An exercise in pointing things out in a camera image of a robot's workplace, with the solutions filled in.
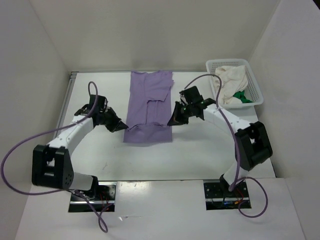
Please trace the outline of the purple t-shirt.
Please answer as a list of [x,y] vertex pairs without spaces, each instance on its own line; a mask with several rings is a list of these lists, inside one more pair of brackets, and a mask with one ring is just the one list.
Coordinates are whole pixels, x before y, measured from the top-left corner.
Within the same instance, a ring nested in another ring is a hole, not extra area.
[[130,73],[130,96],[123,142],[129,144],[169,143],[173,140],[168,121],[172,116],[173,72]]

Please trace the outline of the cream white t-shirt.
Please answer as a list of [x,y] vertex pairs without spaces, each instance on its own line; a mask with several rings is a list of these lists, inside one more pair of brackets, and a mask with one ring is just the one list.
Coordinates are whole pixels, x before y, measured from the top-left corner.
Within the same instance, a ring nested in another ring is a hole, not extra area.
[[[215,75],[221,79],[221,89],[218,95],[219,105],[237,105],[241,101],[233,95],[238,91],[245,91],[248,86],[246,66],[221,66],[215,69]],[[220,81],[217,77],[213,78],[213,86],[216,92],[219,91]]]

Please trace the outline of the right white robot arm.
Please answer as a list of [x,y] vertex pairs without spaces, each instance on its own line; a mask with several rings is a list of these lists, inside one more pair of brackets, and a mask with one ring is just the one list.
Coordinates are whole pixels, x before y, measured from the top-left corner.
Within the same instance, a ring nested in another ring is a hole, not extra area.
[[267,130],[262,122],[241,119],[230,111],[218,107],[216,101],[211,98],[195,103],[177,101],[167,125],[187,125],[190,117],[197,117],[213,124],[232,137],[235,163],[219,179],[228,192],[233,191],[253,168],[273,155]]

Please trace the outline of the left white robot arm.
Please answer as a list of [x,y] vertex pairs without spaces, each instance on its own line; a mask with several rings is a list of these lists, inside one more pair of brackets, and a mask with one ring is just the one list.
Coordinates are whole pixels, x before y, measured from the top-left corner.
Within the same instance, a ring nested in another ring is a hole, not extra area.
[[71,127],[46,145],[37,145],[32,154],[31,181],[35,186],[58,190],[79,191],[89,198],[99,194],[99,181],[94,175],[75,172],[71,156],[84,139],[96,126],[104,126],[111,132],[128,128],[115,111],[108,107],[96,110],[87,116],[89,110],[79,109],[71,121]]

